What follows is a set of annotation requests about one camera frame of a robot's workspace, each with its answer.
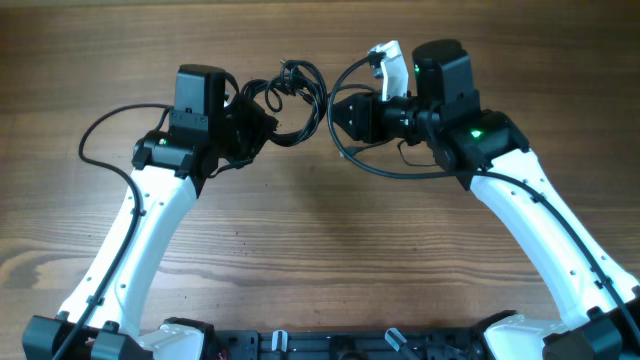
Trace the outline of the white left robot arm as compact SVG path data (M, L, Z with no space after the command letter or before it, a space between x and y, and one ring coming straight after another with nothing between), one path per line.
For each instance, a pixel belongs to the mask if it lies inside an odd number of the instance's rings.
M139 139L133 170L83 156L119 175L126 196L84 279L53 318L34 316L23 336L29 359L216 359L208 323L170 318L140 332L149 289L169 242L207 180L253 162L277 127L226 70L184 64L175 100Z

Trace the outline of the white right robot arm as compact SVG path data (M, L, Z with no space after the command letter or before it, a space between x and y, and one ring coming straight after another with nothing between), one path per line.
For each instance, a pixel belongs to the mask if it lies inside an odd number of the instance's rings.
M589 234L545 175L527 137L504 113L485 109L471 59L442 39L410 57L397 42L371 48L365 63L380 89L335 83L332 136L366 144L426 144L431 179L453 177L505 225L548 288L559 319L504 311L470 328L467 359L635 359L639 283Z

